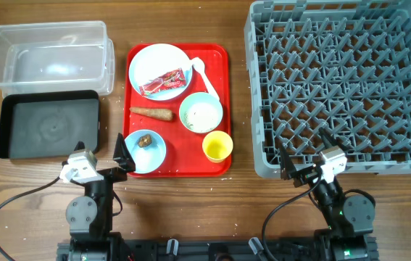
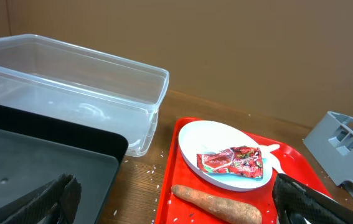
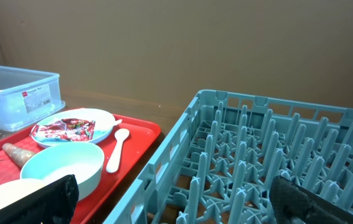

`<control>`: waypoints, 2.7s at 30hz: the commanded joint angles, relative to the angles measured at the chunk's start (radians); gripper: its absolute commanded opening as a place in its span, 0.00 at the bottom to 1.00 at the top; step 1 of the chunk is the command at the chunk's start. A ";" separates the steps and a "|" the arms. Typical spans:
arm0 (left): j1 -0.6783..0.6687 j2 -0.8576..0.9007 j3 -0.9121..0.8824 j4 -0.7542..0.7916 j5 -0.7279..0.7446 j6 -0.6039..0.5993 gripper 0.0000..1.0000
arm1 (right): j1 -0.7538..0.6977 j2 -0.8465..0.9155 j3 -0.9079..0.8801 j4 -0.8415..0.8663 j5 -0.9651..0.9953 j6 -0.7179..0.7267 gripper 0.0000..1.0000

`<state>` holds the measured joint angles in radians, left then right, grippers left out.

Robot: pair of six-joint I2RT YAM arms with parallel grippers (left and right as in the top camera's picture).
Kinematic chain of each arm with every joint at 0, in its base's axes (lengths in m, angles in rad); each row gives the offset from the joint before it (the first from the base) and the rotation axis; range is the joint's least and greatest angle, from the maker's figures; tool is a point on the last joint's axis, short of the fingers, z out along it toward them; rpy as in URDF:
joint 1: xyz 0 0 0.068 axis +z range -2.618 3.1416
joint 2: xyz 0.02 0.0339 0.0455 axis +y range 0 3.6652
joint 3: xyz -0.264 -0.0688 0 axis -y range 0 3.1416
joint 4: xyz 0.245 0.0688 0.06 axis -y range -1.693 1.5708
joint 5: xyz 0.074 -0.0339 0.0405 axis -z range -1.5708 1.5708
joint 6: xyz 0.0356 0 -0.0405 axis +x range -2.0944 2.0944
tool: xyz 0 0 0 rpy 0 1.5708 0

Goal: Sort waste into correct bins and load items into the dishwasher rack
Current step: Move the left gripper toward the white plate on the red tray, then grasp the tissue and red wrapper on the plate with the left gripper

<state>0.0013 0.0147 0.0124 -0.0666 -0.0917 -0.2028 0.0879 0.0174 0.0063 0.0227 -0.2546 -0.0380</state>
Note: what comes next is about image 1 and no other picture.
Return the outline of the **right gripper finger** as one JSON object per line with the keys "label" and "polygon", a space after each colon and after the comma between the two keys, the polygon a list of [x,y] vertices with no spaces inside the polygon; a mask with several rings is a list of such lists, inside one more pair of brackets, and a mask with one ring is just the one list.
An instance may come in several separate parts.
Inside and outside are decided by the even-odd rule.
{"label": "right gripper finger", "polygon": [[281,178],[285,181],[291,180],[296,173],[296,168],[284,145],[280,145],[280,158]]}
{"label": "right gripper finger", "polygon": [[322,153],[343,154],[342,145],[325,128],[319,130],[319,136],[324,145]]}

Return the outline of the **small light blue bowl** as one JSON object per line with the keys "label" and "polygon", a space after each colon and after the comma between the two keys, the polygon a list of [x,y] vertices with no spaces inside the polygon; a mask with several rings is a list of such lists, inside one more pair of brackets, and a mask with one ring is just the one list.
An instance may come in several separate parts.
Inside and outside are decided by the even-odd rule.
{"label": "small light blue bowl", "polygon": [[[142,138],[148,136],[151,143],[147,146],[139,146]],[[129,134],[125,138],[125,145],[136,164],[135,174],[151,173],[164,162],[167,154],[166,143],[155,131],[143,129]]]}

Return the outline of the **brown food scrap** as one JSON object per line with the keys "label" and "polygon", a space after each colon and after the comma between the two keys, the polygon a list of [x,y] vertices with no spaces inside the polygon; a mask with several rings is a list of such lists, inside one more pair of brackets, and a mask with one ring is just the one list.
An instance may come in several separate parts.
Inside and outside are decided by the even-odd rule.
{"label": "brown food scrap", "polygon": [[148,147],[152,143],[152,137],[150,134],[143,135],[139,138],[137,144],[140,148]]}

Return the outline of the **brown carrot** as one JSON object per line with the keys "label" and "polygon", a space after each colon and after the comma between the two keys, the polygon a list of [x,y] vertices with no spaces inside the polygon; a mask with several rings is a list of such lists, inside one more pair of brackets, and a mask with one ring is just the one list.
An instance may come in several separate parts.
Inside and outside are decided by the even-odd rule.
{"label": "brown carrot", "polygon": [[159,109],[159,108],[145,108],[145,107],[131,107],[130,112],[137,115],[143,115],[146,117],[154,118],[163,121],[172,121],[173,112],[169,109]]}

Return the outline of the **yellow plastic cup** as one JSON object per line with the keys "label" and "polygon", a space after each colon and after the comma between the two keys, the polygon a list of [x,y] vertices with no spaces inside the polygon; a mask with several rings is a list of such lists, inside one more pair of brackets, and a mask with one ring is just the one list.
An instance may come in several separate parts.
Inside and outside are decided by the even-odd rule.
{"label": "yellow plastic cup", "polygon": [[220,163],[231,155],[233,140],[226,132],[214,130],[204,137],[202,150],[210,162]]}

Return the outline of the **white rice pile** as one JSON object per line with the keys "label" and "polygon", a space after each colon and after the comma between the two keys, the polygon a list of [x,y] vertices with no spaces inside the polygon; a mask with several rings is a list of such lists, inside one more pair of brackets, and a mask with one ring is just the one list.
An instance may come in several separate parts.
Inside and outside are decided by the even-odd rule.
{"label": "white rice pile", "polygon": [[220,119],[219,112],[208,103],[191,105],[185,113],[186,126],[193,132],[206,133],[212,130]]}

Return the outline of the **green bowl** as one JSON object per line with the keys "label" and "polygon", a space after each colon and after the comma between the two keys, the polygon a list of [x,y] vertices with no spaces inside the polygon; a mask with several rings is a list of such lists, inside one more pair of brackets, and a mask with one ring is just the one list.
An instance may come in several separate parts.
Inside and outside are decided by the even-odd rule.
{"label": "green bowl", "polygon": [[186,126],[186,121],[185,121],[186,110],[189,109],[191,107],[191,105],[196,104],[196,103],[202,103],[202,102],[213,105],[214,108],[220,114],[220,119],[218,120],[218,124],[210,131],[213,131],[214,129],[216,129],[216,127],[221,123],[221,121],[223,119],[223,106],[221,105],[219,100],[216,100],[216,98],[214,98],[212,95],[210,95],[208,93],[197,92],[197,93],[194,93],[194,94],[191,94],[191,95],[187,96],[183,100],[183,102],[181,103],[180,108],[179,108],[180,121],[188,130],[190,130],[190,129]]}

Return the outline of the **red snack wrapper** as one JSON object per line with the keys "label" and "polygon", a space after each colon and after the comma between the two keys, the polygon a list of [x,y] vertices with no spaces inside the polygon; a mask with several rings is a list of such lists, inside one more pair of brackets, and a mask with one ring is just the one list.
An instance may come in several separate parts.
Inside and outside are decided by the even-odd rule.
{"label": "red snack wrapper", "polygon": [[151,80],[139,87],[142,96],[150,96],[162,91],[182,88],[186,85],[186,78],[182,69],[178,68]]}

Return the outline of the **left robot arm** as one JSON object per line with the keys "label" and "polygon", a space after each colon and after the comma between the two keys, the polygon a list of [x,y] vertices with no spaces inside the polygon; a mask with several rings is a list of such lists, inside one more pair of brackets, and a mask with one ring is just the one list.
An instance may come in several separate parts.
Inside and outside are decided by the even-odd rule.
{"label": "left robot arm", "polygon": [[117,135],[113,160],[118,164],[97,170],[97,159],[78,142],[75,151],[62,165],[59,177],[65,183],[84,188],[84,195],[73,199],[65,217],[70,226],[70,243],[57,246],[57,260],[133,260],[134,254],[120,233],[112,231],[113,201],[120,198],[113,185],[127,180],[136,169],[122,134]]}

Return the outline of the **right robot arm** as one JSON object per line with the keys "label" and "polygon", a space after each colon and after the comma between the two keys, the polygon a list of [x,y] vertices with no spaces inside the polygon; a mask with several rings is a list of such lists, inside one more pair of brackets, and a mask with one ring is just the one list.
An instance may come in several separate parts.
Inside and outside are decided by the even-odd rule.
{"label": "right robot arm", "polygon": [[374,198],[359,189],[344,191],[336,176],[346,170],[344,146],[325,129],[320,129],[324,148],[317,162],[296,169],[285,147],[281,152],[281,178],[296,187],[309,185],[309,195],[317,203],[328,225],[317,230],[309,255],[314,260],[378,260],[373,232]]}

